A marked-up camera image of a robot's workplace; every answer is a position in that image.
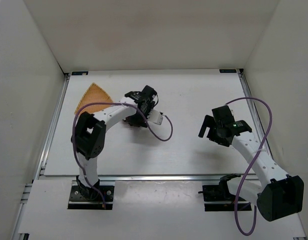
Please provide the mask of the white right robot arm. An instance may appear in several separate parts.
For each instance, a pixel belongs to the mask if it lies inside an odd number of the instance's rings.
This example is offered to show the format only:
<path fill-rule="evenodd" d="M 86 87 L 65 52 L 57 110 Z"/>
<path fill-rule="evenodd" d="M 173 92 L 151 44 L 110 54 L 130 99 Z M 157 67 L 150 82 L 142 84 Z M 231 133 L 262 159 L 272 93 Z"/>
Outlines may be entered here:
<path fill-rule="evenodd" d="M 204 117 L 198 136 L 233 147 L 252 164 L 260 185 L 245 181 L 239 197 L 256 205 L 265 220 L 272 222 L 302 211 L 303 180 L 288 174 L 266 151 L 260 150 L 252 128 L 244 120 L 236 121 L 227 105 L 212 109 L 212 115 Z"/>

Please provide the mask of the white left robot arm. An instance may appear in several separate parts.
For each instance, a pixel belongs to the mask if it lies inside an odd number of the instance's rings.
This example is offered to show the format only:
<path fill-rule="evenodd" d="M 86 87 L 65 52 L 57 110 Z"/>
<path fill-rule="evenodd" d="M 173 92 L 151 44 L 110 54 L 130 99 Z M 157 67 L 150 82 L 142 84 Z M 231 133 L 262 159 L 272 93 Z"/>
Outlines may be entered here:
<path fill-rule="evenodd" d="M 79 175 L 76 177 L 79 193 L 88 201 L 97 201 L 100 181 L 97 174 L 97 157 L 105 145 L 106 132 L 124 121 L 133 127 L 146 128 L 148 117 L 156 105 L 157 92 L 146 85 L 141 91 L 130 91 L 115 104 L 112 98 L 96 83 L 92 83 L 75 110 L 75 144 Z"/>

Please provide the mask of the dark red fake grape bunch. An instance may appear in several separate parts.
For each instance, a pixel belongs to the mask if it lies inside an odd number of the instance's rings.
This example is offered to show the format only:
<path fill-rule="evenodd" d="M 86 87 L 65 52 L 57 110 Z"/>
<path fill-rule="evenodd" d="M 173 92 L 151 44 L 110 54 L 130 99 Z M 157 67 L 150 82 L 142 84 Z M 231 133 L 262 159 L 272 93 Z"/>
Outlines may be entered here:
<path fill-rule="evenodd" d="M 128 116 L 123 121 L 132 127 L 142 127 L 142 128 L 148 127 L 144 118 L 141 115 L 137 114 Z"/>

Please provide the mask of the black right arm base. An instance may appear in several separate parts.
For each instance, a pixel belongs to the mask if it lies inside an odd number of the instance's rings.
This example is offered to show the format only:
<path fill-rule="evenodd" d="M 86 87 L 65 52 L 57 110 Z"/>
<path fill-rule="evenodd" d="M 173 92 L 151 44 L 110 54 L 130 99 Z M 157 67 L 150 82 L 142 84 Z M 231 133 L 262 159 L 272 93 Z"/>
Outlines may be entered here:
<path fill-rule="evenodd" d="M 203 195 L 205 212 L 233 212 L 235 210 L 235 195 L 228 189 L 228 181 L 240 178 L 240 174 L 222 176 L 217 185 L 203 185 L 198 192 Z"/>

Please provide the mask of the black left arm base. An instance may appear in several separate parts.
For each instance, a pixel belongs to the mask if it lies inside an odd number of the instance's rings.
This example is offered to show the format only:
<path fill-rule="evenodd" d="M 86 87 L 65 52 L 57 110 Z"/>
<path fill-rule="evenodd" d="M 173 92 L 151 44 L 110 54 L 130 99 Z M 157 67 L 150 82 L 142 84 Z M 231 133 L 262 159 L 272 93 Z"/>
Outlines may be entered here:
<path fill-rule="evenodd" d="M 76 181 L 72 182 L 70 194 L 68 198 L 67 208 L 69 210 L 112 210 L 114 202 L 114 185 L 100 185 L 98 182 L 95 187 L 98 187 L 105 200 L 94 189 L 81 187 Z"/>

